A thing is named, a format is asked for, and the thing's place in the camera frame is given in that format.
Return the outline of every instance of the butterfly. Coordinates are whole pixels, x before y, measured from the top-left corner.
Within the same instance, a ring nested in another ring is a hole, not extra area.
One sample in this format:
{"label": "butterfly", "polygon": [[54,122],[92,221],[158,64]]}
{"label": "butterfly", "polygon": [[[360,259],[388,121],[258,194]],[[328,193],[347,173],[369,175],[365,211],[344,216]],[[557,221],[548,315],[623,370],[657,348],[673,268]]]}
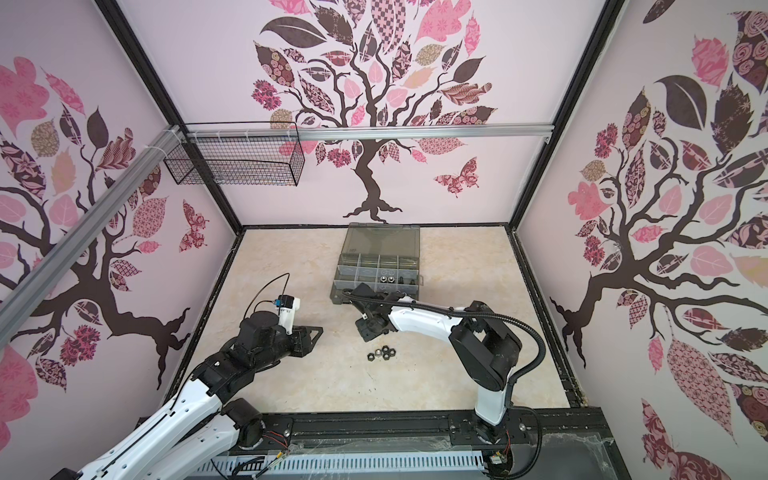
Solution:
{"label": "butterfly", "polygon": [[205,220],[203,214],[196,214],[194,208],[186,200],[184,200],[184,216],[187,218],[187,223],[190,224],[190,229],[181,237],[181,243],[179,243],[180,252],[189,250],[192,247],[200,248],[205,245],[205,237],[200,231],[210,221]]}
{"label": "butterfly", "polygon": [[478,169],[477,159],[477,157],[470,159],[464,165],[458,177],[454,175],[439,175],[435,177],[435,181],[448,187],[448,191],[458,198],[458,193],[464,190],[464,187],[478,186],[478,176],[475,174],[475,170]]}

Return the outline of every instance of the beige floor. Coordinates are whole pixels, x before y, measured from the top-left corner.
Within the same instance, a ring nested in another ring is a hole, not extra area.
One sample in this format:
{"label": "beige floor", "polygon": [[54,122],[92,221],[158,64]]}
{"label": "beige floor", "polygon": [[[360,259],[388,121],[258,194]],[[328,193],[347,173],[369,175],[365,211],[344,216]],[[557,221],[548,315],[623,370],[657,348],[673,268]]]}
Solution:
{"label": "beige floor", "polygon": [[[345,235],[346,229],[338,228],[249,231],[190,364],[237,334],[243,310],[265,282],[291,272],[286,293],[301,299],[295,324],[321,326],[325,332],[311,354],[285,358],[240,391],[261,412],[474,408],[477,385],[448,343],[417,333],[390,333],[365,343],[354,324],[357,310],[331,303],[330,284]],[[421,262],[421,301],[466,306],[480,300],[541,332],[502,227],[422,228]],[[276,298],[282,289],[276,284],[260,300]],[[523,342],[518,363],[523,366],[535,356],[536,345],[524,332],[513,331]],[[366,354],[383,345],[397,355],[369,362]],[[513,400],[535,408],[568,407],[549,355],[518,381]]]}

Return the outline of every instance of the wire mesh basket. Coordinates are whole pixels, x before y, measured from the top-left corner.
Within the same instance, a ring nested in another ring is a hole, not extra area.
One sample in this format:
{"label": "wire mesh basket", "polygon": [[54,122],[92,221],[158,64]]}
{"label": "wire mesh basket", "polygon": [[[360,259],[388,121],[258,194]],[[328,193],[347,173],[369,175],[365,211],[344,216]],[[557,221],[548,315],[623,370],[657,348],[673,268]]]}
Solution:
{"label": "wire mesh basket", "polygon": [[[259,135],[243,130],[189,133],[165,158],[165,165],[176,183],[202,184],[204,177],[211,177],[217,184],[298,185],[304,152],[296,123],[248,123],[269,124],[279,129],[279,133]],[[187,124],[187,127],[197,125],[205,124]],[[196,168],[198,161],[204,162],[207,168]]]}

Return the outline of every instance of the dark brown leaf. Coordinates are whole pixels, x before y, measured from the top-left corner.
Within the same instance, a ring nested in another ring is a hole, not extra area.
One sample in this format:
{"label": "dark brown leaf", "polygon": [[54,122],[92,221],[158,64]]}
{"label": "dark brown leaf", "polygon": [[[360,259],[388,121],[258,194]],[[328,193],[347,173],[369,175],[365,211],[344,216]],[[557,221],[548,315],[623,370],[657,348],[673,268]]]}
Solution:
{"label": "dark brown leaf", "polygon": [[751,184],[758,178],[768,165],[768,148],[741,157],[725,167],[714,179],[714,183],[725,188],[741,188]]}
{"label": "dark brown leaf", "polygon": [[104,123],[104,119],[101,118],[98,108],[88,117],[86,128],[88,130],[88,138],[91,139],[91,143],[96,149],[107,146],[109,143],[109,131],[107,130],[107,124]]}
{"label": "dark brown leaf", "polygon": [[668,253],[659,259],[659,264],[656,265],[656,273],[669,273],[678,268],[688,257],[688,255],[673,255]]}
{"label": "dark brown leaf", "polygon": [[469,81],[480,67],[480,62],[483,58],[470,58],[469,60],[464,61],[464,63],[459,65],[458,68],[456,68],[456,71],[453,72],[453,81],[456,83]]}
{"label": "dark brown leaf", "polygon": [[442,70],[448,71],[454,63],[456,63],[456,58],[458,58],[458,52],[462,49],[462,41],[458,43],[453,48],[449,48],[445,51],[445,53],[442,55]]}
{"label": "dark brown leaf", "polygon": [[306,20],[297,17],[280,17],[264,25],[261,33],[273,31],[283,40],[296,48],[316,47],[326,42],[326,38]]}
{"label": "dark brown leaf", "polygon": [[743,93],[732,80],[731,75],[728,86],[720,91],[720,99],[715,104],[715,121],[710,124],[712,138],[723,155],[728,155],[746,137],[754,113],[750,106],[750,96]]}
{"label": "dark brown leaf", "polygon": [[737,328],[726,333],[719,341],[739,352],[751,352],[768,342],[768,334],[761,329]]}
{"label": "dark brown leaf", "polygon": [[768,382],[768,373],[744,356],[736,353],[710,353],[710,358],[729,375],[750,382]]}
{"label": "dark brown leaf", "polygon": [[671,75],[657,81],[667,88],[667,114],[673,122],[701,130],[707,118],[707,97],[697,81]]}
{"label": "dark brown leaf", "polygon": [[670,155],[664,147],[653,141],[650,143],[650,165],[656,170],[666,170],[672,166]]}
{"label": "dark brown leaf", "polygon": [[651,23],[653,20],[656,20],[662,16],[673,3],[674,0],[656,0],[645,15],[643,23]]}

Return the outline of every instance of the black cable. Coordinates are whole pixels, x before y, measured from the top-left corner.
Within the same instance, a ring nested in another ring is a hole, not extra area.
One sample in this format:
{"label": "black cable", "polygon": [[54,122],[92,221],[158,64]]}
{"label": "black cable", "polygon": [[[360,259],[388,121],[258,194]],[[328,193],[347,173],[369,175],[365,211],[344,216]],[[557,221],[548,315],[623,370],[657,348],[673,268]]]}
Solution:
{"label": "black cable", "polygon": [[250,301],[250,303],[248,303],[248,306],[245,308],[245,312],[243,312],[243,320],[245,320],[245,317],[248,314],[248,310],[250,310],[250,306],[253,305],[253,302],[256,301],[256,298],[259,297],[259,295],[264,291],[264,289],[266,289],[269,285],[271,285],[272,282],[274,282],[275,280],[279,280],[279,279],[283,278],[284,276],[287,276],[286,283],[285,283],[285,285],[283,285],[283,295],[285,295],[286,287],[288,286],[288,280],[290,279],[290,272],[284,273],[283,275],[276,276],[275,278],[270,280],[265,286],[261,287],[261,290],[259,290],[256,293],[256,295],[253,296],[253,299]]}

